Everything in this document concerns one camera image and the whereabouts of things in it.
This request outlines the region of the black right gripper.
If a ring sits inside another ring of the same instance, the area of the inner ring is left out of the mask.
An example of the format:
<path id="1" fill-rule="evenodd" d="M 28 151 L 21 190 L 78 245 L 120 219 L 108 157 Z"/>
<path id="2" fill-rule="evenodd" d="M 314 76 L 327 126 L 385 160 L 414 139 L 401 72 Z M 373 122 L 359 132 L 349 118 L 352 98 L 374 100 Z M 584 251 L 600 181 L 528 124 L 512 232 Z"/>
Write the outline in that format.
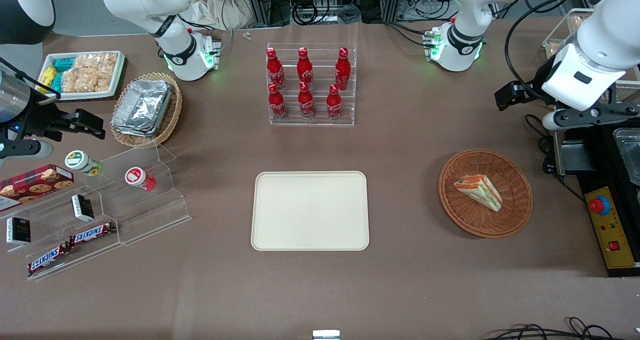
<path id="1" fill-rule="evenodd" d="M 39 153 L 42 144 L 35 137 L 61 141 L 61 132 L 83 133 L 99 140 L 106 137 L 101 118 L 89 111 L 76 109 L 67 113 L 55 104 L 30 103 L 14 118 L 1 123 L 2 153 Z"/>

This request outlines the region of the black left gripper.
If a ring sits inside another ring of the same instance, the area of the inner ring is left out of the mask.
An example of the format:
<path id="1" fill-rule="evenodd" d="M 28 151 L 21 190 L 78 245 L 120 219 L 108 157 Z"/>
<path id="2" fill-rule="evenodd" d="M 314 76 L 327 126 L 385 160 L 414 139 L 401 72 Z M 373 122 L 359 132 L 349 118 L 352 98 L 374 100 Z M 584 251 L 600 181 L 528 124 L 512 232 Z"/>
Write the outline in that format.
<path id="1" fill-rule="evenodd" d="M 494 94 L 496 106 L 499 111 L 505 111 L 514 105 L 529 103 L 532 101 L 541 101 L 547 106 L 557 108 L 559 105 L 556 95 L 553 95 L 552 82 L 554 79 L 557 66 L 554 64 L 555 59 L 547 59 L 540 68 L 535 72 L 532 80 L 526 82 L 527 89 L 522 89 L 519 81 L 511 81 Z"/>

